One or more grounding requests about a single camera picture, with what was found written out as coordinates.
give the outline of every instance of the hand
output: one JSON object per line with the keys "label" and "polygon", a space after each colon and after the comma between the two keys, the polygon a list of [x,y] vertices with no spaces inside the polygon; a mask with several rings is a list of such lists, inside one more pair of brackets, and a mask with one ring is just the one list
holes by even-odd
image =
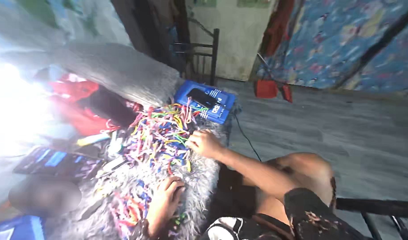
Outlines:
{"label": "hand", "polygon": [[179,177],[169,177],[159,184],[146,216],[150,237],[157,236],[159,229],[174,215],[180,196],[185,191],[184,186],[185,183]]}
{"label": "hand", "polygon": [[186,145],[203,157],[215,159],[224,149],[216,136],[208,129],[195,131],[186,141]]}

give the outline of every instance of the black phone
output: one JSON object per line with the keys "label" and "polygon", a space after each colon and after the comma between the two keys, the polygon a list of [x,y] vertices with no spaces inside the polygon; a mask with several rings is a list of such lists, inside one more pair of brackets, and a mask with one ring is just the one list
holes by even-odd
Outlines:
{"label": "black phone", "polygon": [[204,93],[202,90],[198,88],[193,88],[188,93],[188,97],[191,97],[192,100],[196,101],[201,106],[204,106],[208,109],[212,109],[214,106],[217,105],[217,99],[214,97]]}

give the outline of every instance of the power cord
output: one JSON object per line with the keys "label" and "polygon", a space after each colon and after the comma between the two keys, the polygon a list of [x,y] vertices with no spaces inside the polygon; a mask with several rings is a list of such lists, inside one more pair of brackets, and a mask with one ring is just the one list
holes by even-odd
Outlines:
{"label": "power cord", "polygon": [[247,138],[247,136],[245,135],[245,133],[243,132],[241,125],[239,125],[239,121],[238,121],[238,117],[236,117],[236,114],[233,114],[235,116],[236,122],[238,123],[238,128],[239,131],[241,131],[242,135],[247,139],[248,143],[250,144],[251,148],[253,149],[254,153],[256,154],[257,158],[259,159],[259,161],[261,161],[260,156],[257,154],[256,150],[254,149],[253,145],[251,144],[250,139]]}

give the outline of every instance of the gray floor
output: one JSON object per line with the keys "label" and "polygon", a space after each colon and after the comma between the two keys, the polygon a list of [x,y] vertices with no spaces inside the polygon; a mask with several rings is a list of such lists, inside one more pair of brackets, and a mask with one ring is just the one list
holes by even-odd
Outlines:
{"label": "gray floor", "polygon": [[[263,161],[314,152],[332,164],[338,196],[408,201],[408,100],[294,88],[291,104],[280,96],[256,98],[250,83],[220,80],[218,86],[238,94],[240,125]],[[229,147],[255,158],[236,121]],[[360,214],[337,214],[370,235]],[[383,240],[400,239],[389,218],[373,218]]]}

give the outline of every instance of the bright light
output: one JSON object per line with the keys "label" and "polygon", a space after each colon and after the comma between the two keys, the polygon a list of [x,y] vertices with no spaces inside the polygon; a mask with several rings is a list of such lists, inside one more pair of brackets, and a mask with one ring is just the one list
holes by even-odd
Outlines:
{"label": "bright light", "polygon": [[13,65],[0,64],[0,156],[16,154],[18,143],[33,142],[51,115],[36,86],[21,79]]}

